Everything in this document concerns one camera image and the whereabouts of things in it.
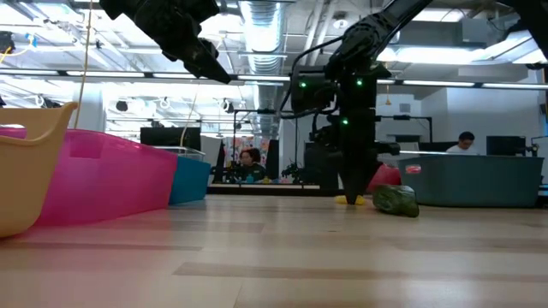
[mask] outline tan plastic basket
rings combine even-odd
[[[0,238],[29,229],[42,204],[78,104],[58,109],[0,109],[0,124],[19,124],[25,139],[0,136]]]

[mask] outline plastic container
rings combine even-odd
[[[26,231],[39,218],[63,136],[77,104],[55,109],[0,109],[0,238]]]
[[[68,130],[36,224],[74,225],[165,209],[176,168],[176,154],[105,133]]]
[[[170,205],[183,205],[206,197],[211,165],[204,163],[203,152],[185,147],[157,147],[177,152],[177,171],[171,188]]]
[[[544,158],[439,155],[399,162],[417,202],[448,207],[532,208]]]

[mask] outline woman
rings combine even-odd
[[[243,169],[243,180],[246,181],[248,176],[253,177],[253,182],[262,181],[266,177],[266,169],[260,163],[259,149],[245,150],[240,154],[241,167]]]

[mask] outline gray plastic bin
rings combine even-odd
[[[448,207],[531,208],[544,158],[439,155],[399,162],[417,202]]]

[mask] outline blue plastic bin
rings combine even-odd
[[[170,205],[182,205],[206,197],[211,165],[178,157],[177,171],[171,188]]]

